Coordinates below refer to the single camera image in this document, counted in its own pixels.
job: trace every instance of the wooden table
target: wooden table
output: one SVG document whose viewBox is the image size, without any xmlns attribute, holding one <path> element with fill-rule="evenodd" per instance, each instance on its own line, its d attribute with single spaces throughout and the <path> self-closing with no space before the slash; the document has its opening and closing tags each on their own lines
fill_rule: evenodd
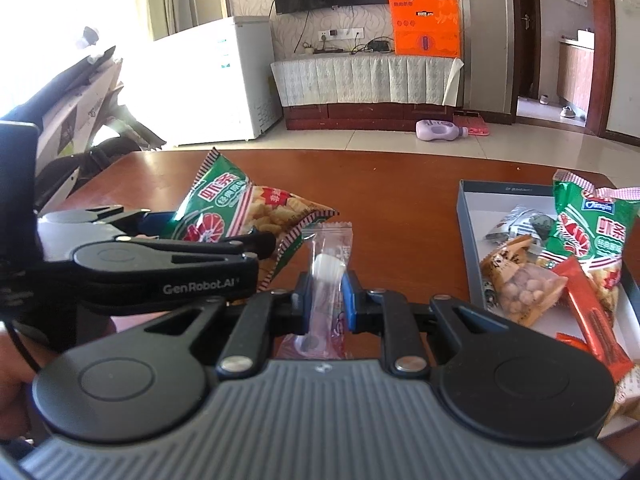
<svg viewBox="0 0 640 480">
<path fill-rule="evenodd" d="M 198 151 L 131 153 L 69 197 L 62 208 L 117 203 L 154 211 L 174 209 L 188 192 L 205 155 Z M 550 184 L 556 170 L 483 158 L 408 153 L 234 150 L 225 156 L 258 184 L 335 207 L 340 220 L 353 223 L 350 267 L 362 285 L 398 290 L 409 301 L 420 302 L 444 292 L 468 300 L 456 215 L 460 180 Z M 576 173 L 598 187 L 612 187 L 601 174 Z M 640 280 L 640 226 L 629 240 L 625 260 L 636 281 Z M 307 265 L 305 251 L 299 251 L 273 285 L 293 287 Z M 347 346 L 354 357 L 379 355 L 375 336 L 348 336 Z M 614 441 L 619 446 L 630 445 L 620 437 Z M 626 453 L 625 449 L 617 450 Z M 635 451 L 626 457 L 636 460 Z"/>
</svg>

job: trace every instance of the wall outlet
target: wall outlet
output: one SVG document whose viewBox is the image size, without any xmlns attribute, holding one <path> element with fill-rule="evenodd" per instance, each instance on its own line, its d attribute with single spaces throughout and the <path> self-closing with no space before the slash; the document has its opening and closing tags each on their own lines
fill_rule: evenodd
<svg viewBox="0 0 640 480">
<path fill-rule="evenodd" d="M 359 28 L 332 28 L 330 30 L 319 30 L 318 40 L 322 41 L 322 37 L 326 41 L 331 40 L 364 40 L 364 29 Z"/>
</svg>

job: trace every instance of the purple bottle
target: purple bottle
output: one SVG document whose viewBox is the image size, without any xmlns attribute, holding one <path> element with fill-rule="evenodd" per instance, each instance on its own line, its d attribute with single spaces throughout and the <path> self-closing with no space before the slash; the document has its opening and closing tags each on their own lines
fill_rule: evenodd
<svg viewBox="0 0 640 480">
<path fill-rule="evenodd" d="M 447 121 L 423 120 L 415 123 L 415 134 L 420 140 L 454 140 L 458 137 L 468 136 L 469 129 Z"/>
</svg>

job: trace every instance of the cardboard box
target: cardboard box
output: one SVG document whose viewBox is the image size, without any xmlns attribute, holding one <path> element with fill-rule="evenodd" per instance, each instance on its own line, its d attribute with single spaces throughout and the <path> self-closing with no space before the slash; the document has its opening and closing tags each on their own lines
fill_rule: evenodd
<svg viewBox="0 0 640 480">
<path fill-rule="evenodd" d="M 460 181 L 458 222 L 465 255 L 466 276 L 471 303 L 486 308 L 480 260 L 497 246 L 484 236 L 517 205 L 525 205 L 555 218 L 556 209 L 551 186 L 509 184 L 504 182 Z M 626 266 L 622 269 L 622 290 L 613 332 L 632 360 L 640 360 L 640 290 Z M 557 332 L 583 338 L 574 316 L 555 306 L 533 324 L 532 329 L 550 337 Z M 615 416 L 600 432 L 599 438 L 635 424 L 626 416 Z"/>
</svg>

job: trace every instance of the peanut snack bag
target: peanut snack bag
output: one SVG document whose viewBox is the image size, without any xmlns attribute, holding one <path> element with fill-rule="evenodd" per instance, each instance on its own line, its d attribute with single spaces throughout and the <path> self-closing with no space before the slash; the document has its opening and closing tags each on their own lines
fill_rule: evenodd
<svg viewBox="0 0 640 480">
<path fill-rule="evenodd" d="M 276 250 L 260 261 L 258 273 L 258 290 L 264 290 L 302 245 L 302 228 L 336 214 L 334 209 L 281 189 L 256 186 L 213 148 L 162 237 L 217 242 L 253 230 L 273 233 Z"/>
<path fill-rule="evenodd" d="M 640 208 L 640 188 L 596 189 L 567 170 L 554 175 L 558 220 L 537 264 L 578 258 L 610 322 L 618 304 L 622 251 Z"/>
<path fill-rule="evenodd" d="M 526 251 L 531 244 L 531 235 L 522 235 L 480 262 L 482 275 L 491 280 L 505 317 L 522 326 L 533 325 L 556 304 L 567 280 L 527 263 Z"/>
</svg>

